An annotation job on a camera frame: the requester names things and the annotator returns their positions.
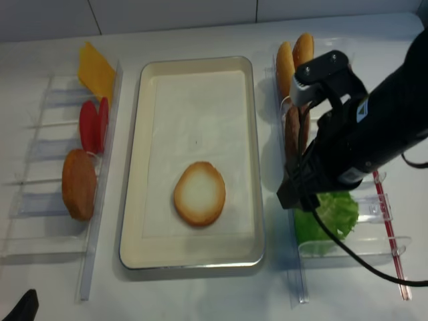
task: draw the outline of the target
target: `toasted bun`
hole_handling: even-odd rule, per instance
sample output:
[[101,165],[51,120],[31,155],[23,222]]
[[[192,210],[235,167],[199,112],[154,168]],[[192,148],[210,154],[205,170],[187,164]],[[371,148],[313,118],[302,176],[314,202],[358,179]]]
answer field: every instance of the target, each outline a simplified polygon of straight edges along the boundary
[[212,224],[221,214],[226,200],[225,183],[208,162],[187,167],[174,190],[174,206],[192,226]]
[[290,94],[290,86],[294,75],[292,47],[288,41],[283,42],[276,55],[276,79],[282,98]]
[[312,59],[314,59],[314,38],[309,33],[303,33],[294,45],[294,67],[297,69],[298,66]]

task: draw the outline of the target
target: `table surface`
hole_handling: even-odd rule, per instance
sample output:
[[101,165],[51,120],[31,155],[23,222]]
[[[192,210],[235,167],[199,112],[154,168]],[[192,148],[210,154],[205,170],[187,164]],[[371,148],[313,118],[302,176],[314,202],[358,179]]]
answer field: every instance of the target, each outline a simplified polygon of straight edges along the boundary
[[[0,270],[0,318],[29,288],[39,295],[36,320],[424,320],[428,290],[412,289],[404,302],[396,285],[380,280],[361,267],[311,270],[306,273],[310,303],[296,305],[287,271],[276,268],[281,250],[278,228],[284,221],[275,191],[282,172],[280,142],[275,123],[273,82],[267,70],[285,40],[295,41],[305,31],[316,39],[348,37],[356,42],[353,68],[369,90],[401,64],[406,50],[422,30],[410,13],[282,21],[251,25],[108,35],[26,43],[0,43],[0,178],[13,171],[13,132],[22,102],[41,93],[38,69],[75,74],[70,62],[83,41],[91,41],[111,62],[124,70],[119,112],[98,249],[88,302],[77,301],[82,260],[59,258],[45,264],[21,261]],[[255,107],[261,162],[267,250],[254,276],[192,280],[141,280],[130,276],[119,262],[122,184],[136,108],[139,77],[144,65],[159,60],[245,56],[253,64]],[[415,161],[428,159],[427,143],[409,151]],[[426,278],[428,255],[424,244],[428,215],[424,214],[427,171],[407,167],[401,159],[385,166],[384,182],[393,209],[396,235],[410,235],[412,245],[402,257],[406,275]],[[0,187],[0,209],[10,206],[11,187]],[[393,266],[383,269],[394,274]]]

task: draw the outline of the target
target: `red tomato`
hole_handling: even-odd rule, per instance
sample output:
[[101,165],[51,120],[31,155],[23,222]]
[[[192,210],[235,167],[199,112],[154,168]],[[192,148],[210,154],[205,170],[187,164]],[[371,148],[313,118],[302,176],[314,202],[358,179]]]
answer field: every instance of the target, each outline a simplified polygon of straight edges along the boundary
[[98,115],[96,107],[90,100],[84,102],[80,109],[79,131],[82,147],[86,152],[98,152],[98,139],[96,129],[98,128]]
[[98,152],[104,152],[104,143],[106,140],[108,126],[108,101],[107,98],[101,99],[100,110],[98,111]]

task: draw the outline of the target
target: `yellow cheese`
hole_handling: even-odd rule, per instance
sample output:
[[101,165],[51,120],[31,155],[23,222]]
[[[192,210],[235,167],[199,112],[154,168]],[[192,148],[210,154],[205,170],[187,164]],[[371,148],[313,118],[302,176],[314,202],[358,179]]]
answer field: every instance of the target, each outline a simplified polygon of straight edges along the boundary
[[116,72],[94,46],[87,42],[80,48],[79,80],[98,100],[108,99],[108,108],[113,102],[113,85]]

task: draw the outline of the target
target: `black object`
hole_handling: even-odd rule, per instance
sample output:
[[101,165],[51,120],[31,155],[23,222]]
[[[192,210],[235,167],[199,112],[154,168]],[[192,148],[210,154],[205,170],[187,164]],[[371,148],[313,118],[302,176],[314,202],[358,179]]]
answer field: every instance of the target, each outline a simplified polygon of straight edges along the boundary
[[[365,175],[428,137],[427,49],[425,30],[410,46],[403,65],[369,95],[339,51],[296,70],[297,93],[316,86],[310,107],[328,99],[332,110],[318,120],[317,137],[302,157],[302,168],[286,165],[277,192],[284,209],[300,202],[303,210],[311,210],[298,179],[301,174],[317,207],[315,194],[355,189]],[[345,95],[349,98],[342,102]]]
[[28,290],[3,321],[33,321],[38,309],[37,292]]

